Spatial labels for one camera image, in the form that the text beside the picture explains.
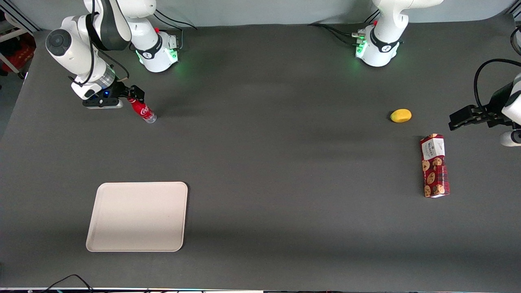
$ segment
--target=cookie illustration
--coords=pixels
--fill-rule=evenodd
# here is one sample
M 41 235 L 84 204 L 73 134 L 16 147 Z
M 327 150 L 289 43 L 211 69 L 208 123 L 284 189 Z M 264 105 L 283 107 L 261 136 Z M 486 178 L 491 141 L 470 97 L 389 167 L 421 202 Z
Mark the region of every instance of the cookie illustration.
M 427 177 L 427 184 L 434 183 L 434 179 L 436 178 L 436 174 L 434 172 L 431 172 L 429 176 Z
M 432 164 L 436 165 L 436 166 L 441 166 L 442 162 L 443 161 L 440 158 L 438 158 L 438 157 L 436 157 L 436 158 L 434 158 L 434 160 L 432 160 Z
M 445 187 L 443 185 L 435 185 L 432 187 L 432 190 L 434 191 L 434 194 L 444 194 L 445 193 Z
M 429 161 L 423 160 L 421 162 L 421 168 L 423 169 L 424 172 L 427 171 L 429 169 L 429 167 L 430 167 Z
M 430 198 L 430 187 L 425 185 L 424 192 L 425 192 L 425 197 Z

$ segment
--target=white wall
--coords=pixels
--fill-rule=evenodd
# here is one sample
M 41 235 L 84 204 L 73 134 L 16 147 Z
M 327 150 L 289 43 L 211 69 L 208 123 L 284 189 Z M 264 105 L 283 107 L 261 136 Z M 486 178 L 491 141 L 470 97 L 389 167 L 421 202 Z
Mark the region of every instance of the white wall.
M 83 0 L 11 1 L 45 29 L 58 28 L 67 16 L 87 14 Z M 445 0 L 435 7 L 406 10 L 406 13 L 411 22 L 480 20 L 501 13 L 514 1 Z M 170 17 L 189 20 L 200 27 L 304 24 L 318 20 L 354 23 L 363 21 L 374 9 L 370 0 L 157 0 L 157 6 Z M 150 20 L 158 23 L 153 17 Z

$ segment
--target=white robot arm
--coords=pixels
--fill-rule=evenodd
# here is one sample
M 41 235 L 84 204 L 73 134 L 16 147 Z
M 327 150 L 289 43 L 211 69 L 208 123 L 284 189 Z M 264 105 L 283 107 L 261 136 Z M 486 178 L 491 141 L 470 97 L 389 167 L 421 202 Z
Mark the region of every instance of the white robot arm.
M 399 39 L 409 23 L 409 16 L 402 14 L 402 11 L 436 6 L 442 2 L 443 0 L 373 0 L 381 17 L 376 26 L 369 25 L 353 35 L 359 38 L 355 56 L 371 66 L 386 65 L 396 55 Z
M 141 63 L 152 72 L 164 71 L 177 62 L 175 36 L 157 33 L 144 18 L 154 13 L 155 0 L 84 0 L 84 4 L 91 14 L 65 18 L 46 40 L 51 56 L 77 75 L 71 87 L 84 100 L 83 105 L 122 106 L 117 95 L 122 93 L 122 85 L 114 70 L 98 56 L 98 49 L 124 50 L 132 42 Z M 113 94 L 111 87 L 119 90 Z
M 478 69 L 489 63 L 502 59 L 492 59 L 485 62 Z M 490 102 L 481 105 L 468 105 L 450 115 L 450 130 L 470 124 L 487 123 L 488 127 L 506 125 L 513 128 L 500 135 L 500 143 L 506 147 L 521 147 L 521 74 L 513 82 L 498 89 L 490 98 Z

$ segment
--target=red cookie box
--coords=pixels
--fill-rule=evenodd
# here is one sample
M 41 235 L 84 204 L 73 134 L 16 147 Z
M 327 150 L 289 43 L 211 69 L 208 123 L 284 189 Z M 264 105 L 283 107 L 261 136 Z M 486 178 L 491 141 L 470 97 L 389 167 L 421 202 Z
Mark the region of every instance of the red cookie box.
M 438 198 L 450 194 L 443 135 L 431 134 L 420 140 L 420 146 L 425 197 Z

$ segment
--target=lemon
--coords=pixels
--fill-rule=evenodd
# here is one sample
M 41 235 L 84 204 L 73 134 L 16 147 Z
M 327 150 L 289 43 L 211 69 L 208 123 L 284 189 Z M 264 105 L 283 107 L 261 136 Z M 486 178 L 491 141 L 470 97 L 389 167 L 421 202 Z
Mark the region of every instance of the lemon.
M 413 114 L 407 109 L 398 109 L 391 114 L 391 120 L 396 123 L 407 122 L 412 117 Z

